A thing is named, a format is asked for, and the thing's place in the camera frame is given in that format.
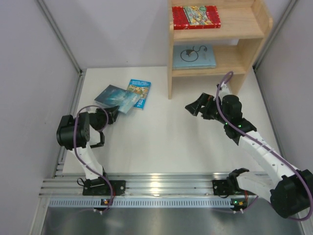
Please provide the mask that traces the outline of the dark blue ocean book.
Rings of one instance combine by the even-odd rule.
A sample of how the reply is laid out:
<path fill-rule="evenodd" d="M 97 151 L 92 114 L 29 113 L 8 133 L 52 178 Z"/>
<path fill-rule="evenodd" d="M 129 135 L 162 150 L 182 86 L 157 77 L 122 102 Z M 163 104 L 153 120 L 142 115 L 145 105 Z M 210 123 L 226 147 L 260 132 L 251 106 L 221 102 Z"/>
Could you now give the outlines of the dark blue ocean book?
<path fill-rule="evenodd" d="M 126 114 L 138 101 L 140 95 L 131 91 L 109 85 L 107 86 L 94 101 L 104 107 L 118 106 L 118 111 Z"/>

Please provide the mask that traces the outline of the bright blue illustrated book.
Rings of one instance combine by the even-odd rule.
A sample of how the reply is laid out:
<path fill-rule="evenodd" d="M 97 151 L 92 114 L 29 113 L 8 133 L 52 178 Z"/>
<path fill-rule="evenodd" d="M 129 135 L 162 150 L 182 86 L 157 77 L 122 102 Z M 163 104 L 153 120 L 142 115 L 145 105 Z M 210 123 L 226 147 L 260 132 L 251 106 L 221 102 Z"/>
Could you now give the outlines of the bright blue illustrated book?
<path fill-rule="evenodd" d="M 127 90 L 140 95 L 139 101 L 134 105 L 135 108 L 143 110 L 146 104 L 147 96 L 151 88 L 151 82 L 131 79 Z"/>

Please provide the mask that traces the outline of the light blue Gatsby book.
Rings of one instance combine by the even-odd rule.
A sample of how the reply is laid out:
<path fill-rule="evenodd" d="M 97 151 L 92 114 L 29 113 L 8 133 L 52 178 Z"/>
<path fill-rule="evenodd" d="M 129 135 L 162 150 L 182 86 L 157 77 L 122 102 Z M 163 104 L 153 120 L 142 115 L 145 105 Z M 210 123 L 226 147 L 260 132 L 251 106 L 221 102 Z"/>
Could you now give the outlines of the light blue Gatsby book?
<path fill-rule="evenodd" d="M 215 54 L 210 44 L 173 47 L 173 70 L 214 69 L 216 66 Z"/>

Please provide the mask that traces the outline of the red illustrated book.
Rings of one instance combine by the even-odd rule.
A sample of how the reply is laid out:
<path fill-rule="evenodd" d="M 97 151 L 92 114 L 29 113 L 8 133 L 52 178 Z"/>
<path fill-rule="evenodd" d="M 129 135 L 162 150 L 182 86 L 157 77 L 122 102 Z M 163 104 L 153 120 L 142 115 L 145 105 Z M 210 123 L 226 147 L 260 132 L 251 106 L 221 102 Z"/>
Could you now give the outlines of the red illustrated book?
<path fill-rule="evenodd" d="M 174 30 L 220 28 L 221 20 L 217 7 L 175 6 L 172 7 Z"/>

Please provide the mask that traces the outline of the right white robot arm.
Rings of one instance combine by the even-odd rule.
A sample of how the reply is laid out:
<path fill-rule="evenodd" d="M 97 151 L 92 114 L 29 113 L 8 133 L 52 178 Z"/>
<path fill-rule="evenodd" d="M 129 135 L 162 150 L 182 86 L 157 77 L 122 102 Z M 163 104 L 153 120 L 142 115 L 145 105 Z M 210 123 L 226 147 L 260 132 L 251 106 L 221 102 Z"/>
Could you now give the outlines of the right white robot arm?
<path fill-rule="evenodd" d="M 236 169 L 227 177 L 232 191 L 247 190 L 266 199 L 282 218 L 293 219 L 293 215 L 305 209 L 309 212 L 301 221 L 312 216 L 313 174 L 292 166 L 264 141 L 256 127 L 243 117 L 237 96 L 202 93 L 185 109 L 193 116 L 201 114 L 203 119 L 222 123 L 226 135 L 246 150 L 271 179 L 261 179 L 246 168 Z"/>

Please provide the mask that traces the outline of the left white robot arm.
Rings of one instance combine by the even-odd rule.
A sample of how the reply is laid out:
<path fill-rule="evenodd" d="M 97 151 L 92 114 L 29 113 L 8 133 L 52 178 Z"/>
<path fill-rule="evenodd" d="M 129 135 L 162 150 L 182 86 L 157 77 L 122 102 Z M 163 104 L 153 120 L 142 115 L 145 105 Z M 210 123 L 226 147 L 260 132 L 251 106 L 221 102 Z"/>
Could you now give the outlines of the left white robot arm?
<path fill-rule="evenodd" d="M 93 149 L 104 146 L 103 130 L 114 124 L 119 106 L 101 108 L 89 105 L 78 111 L 76 116 L 62 116 L 56 132 L 60 146 L 72 153 L 84 170 L 83 187 L 92 188 L 107 185 L 104 167 L 97 161 Z"/>

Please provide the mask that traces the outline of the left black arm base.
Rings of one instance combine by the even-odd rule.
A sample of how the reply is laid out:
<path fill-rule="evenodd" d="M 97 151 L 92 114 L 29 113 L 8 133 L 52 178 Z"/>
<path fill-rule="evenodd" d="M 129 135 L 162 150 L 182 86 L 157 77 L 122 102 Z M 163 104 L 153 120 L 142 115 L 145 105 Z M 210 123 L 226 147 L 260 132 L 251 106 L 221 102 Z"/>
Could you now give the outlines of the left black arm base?
<path fill-rule="evenodd" d="M 125 180 L 109 180 L 113 196 L 121 196 L 125 194 L 126 181 Z M 108 183 L 103 178 L 94 180 L 86 180 L 83 182 L 84 196 L 110 196 L 111 190 Z"/>

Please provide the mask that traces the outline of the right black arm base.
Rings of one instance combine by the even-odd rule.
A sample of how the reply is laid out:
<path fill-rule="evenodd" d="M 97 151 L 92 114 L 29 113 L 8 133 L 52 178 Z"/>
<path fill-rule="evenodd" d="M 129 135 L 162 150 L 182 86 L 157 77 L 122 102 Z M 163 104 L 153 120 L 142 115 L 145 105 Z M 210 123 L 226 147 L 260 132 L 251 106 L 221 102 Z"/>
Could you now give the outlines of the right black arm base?
<path fill-rule="evenodd" d="M 227 198 L 235 194 L 233 184 L 229 180 L 212 181 L 214 195 L 220 198 Z"/>

